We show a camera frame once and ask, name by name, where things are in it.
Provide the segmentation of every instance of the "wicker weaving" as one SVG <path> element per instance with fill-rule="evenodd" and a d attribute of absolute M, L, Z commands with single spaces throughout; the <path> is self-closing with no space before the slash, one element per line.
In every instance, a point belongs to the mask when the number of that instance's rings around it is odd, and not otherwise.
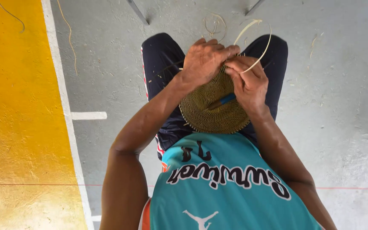
<path fill-rule="evenodd" d="M 203 133 L 235 133 L 249 123 L 246 112 L 237 100 L 232 100 L 214 110 L 207 107 L 234 92 L 231 77 L 220 72 L 207 84 L 197 88 L 180 102 L 180 110 L 187 123 Z"/>

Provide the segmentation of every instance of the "white painted line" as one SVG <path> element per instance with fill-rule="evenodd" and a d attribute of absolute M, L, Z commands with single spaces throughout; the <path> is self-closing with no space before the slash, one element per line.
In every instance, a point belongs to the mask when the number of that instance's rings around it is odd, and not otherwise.
<path fill-rule="evenodd" d="M 106 112 L 70 112 L 72 120 L 103 120 L 107 119 Z"/>
<path fill-rule="evenodd" d="M 75 168 L 76 180 L 82 199 L 83 212 L 88 230 L 95 230 L 92 222 L 92 212 L 90 211 L 88 194 L 86 192 L 85 180 L 83 178 L 82 166 L 79 159 L 78 147 L 76 145 L 75 131 L 73 129 L 72 117 L 70 115 L 68 92 L 66 91 L 65 78 L 63 76 L 62 61 L 59 54 L 58 40 L 56 39 L 56 29 L 50 0 L 41 0 L 43 14 L 45 16 L 46 33 L 48 35 L 51 55 L 54 62 L 56 77 L 58 78 L 60 100 L 62 101 L 63 114 L 65 116 L 66 127 L 68 128 L 70 151 L 72 153 L 73 165 Z"/>
<path fill-rule="evenodd" d="M 100 221 L 102 221 L 102 216 L 93 216 L 92 217 L 92 221 L 94 221 L 94 222 L 100 222 Z"/>

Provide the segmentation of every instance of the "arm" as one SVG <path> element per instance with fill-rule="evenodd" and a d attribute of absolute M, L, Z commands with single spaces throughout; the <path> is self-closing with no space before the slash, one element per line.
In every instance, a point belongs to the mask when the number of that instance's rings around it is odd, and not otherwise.
<path fill-rule="evenodd" d="M 171 112 L 188 93 L 210 81 L 222 62 L 239 53 L 216 39 L 198 40 L 188 51 L 184 69 L 125 125 L 109 151 L 102 189 L 100 229 L 137 230 L 148 199 L 146 176 L 139 154 L 154 138 Z"/>
<path fill-rule="evenodd" d="M 312 216 L 326 229 L 336 229 L 332 218 L 316 192 L 314 180 L 298 155 L 273 120 L 265 96 L 268 78 L 260 63 L 249 68 L 256 59 L 238 56 L 226 62 L 226 72 L 234 82 L 234 93 L 248 114 L 258 139 L 259 151 L 265 162 L 301 198 Z"/>

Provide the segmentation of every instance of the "teal jersey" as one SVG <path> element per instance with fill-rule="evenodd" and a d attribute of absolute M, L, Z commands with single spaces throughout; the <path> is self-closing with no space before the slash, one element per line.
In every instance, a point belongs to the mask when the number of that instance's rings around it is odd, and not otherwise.
<path fill-rule="evenodd" d="M 162 164 L 150 229 L 323 229 L 241 134 L 193 133 Z"/>

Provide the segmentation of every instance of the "metal leg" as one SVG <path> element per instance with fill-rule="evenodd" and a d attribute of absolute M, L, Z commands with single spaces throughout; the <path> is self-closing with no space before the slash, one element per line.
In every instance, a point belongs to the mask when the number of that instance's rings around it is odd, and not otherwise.
<path fill-rule="evenodd" d="M 245 15 L 245 16 L 249 16 L 251 15 L 255 10 L 256 8 L 258 8 L 265 0 L 259 0 L 249 11 L 248 13 Z"/>
<path fill-rule="evenodd" d="M 139 8 L 137 8 L 136 4 L 133 2 L 133 0 L 127 0 L 127 3 L 133 8 L 134 12 L 136 12 L 137 16 L 140 18 L 141 22 L 145 25 L 148 25 L 148 22 L 144 18 L 143 14 L 141 14 Z"/>

